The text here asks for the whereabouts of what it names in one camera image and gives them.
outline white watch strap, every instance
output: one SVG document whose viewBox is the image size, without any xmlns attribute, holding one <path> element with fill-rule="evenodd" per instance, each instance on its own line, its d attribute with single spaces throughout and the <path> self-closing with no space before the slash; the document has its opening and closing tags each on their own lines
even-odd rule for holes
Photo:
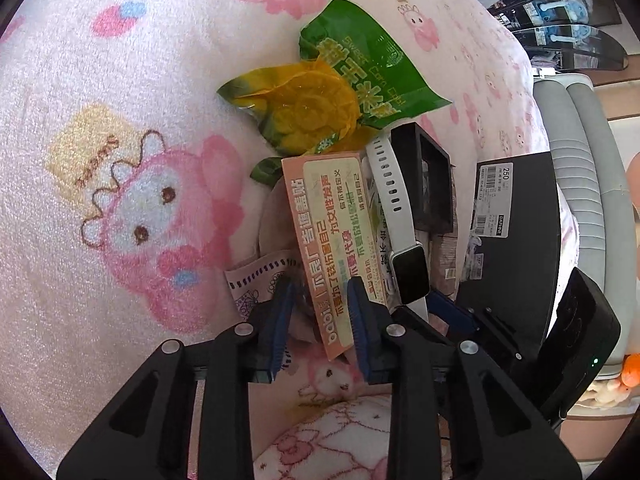
<svg viewBox="0 0 640 480">
<path fill-rule="evenodd" d="M 367 158 L 382 211 L 385 213 L 391 250 L 399 252 L 413 247 L 416 240 L 409 195 L 387 134 L 382 134 L 367 144 Z M 427 319 L 427 303 L 424 298 L 412 301 L 407 306 L 424 320 Z"/>
</svg>

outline cartoon eye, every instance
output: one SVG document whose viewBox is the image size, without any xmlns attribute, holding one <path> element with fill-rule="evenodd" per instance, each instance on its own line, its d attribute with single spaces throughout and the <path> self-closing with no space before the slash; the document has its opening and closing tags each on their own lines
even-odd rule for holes
<svg viewBox="0 0 640 480">
<path fill-rule="evenodd" d="M 169 204 L 175 200 L 175 189 L 173 187 L 165 187 L 162 190 L 162 204 Z"/>
<path fill-rule="evenodd" d="M 133 236 L 136 239 L 136 245 L 140 245 L 149 240 L 149 231 L 143 225 L 136 225 Z"/>
</svg>

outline smartwatch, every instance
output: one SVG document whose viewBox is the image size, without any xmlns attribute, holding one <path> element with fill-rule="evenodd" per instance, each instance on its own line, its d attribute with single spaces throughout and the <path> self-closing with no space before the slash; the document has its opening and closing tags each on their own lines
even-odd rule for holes
<svg viewBox="0 0 640 480">
<path fill-rule="evenodd" d="M 385 214 L 391 243 L 389 264 L 400 301 L 427 319 L 427 259 L 424 247 L 415 239 L 409 195 L 388 135 L 380 135 L 367 145 L 367 157 Z"/>
</svg>

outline metal screw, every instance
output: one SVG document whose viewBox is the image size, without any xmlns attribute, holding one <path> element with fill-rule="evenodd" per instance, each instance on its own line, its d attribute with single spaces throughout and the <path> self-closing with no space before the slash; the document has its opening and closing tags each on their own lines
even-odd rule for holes
<svg viewBox="0 0 640 480">
<path fill-rule="evenodd" d="M 165 354 L 175 354 L 180 349 L 180 341 L 169 339 L 169 341 L 162 343 L 161 348 Z"/>
<path fill-rule="evenodd" d="M 254 327 L 250 323 L 240 323 L 236 325 L 236 328 L 234 330 L 238 335 L 249 335 L 254 331 Z"/>
<path fill-rule="evenodd" d="M 462 343 L 460 343 L 460 349 L 465 354 L 469 354 L 469 355 L 477 354 L 478 353 L 478 343 L 476 343 L 474 341 L 463 341 Z"/>
<path fill-rule="evenodd" d="M 404 335 L 405 332 L 406 329 L 404 328 L 404 326 L 398 325 L 396 323 L 393 323 L 386 327 L 386 333 L 388 333 L 391 337 L 400 337 L 401 335 Z"/>
</svg>

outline gray leather seat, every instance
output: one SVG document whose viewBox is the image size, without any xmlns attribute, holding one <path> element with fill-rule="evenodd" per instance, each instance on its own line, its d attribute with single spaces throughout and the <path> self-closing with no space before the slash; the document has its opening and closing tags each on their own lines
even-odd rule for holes
<svg viewBox="0 0 640 480">
<path fill-rule="evenodd" d="M 587 84 L 565 87 L 539 80 L 533 95 L 549 138 L 556 180 L 578 221 L 578 268 L 598 284 L 622 326 L 600 373 L 615 376 L 622 370 L 636 309 L 636 233 L 620 152 Z"/>
</svg>

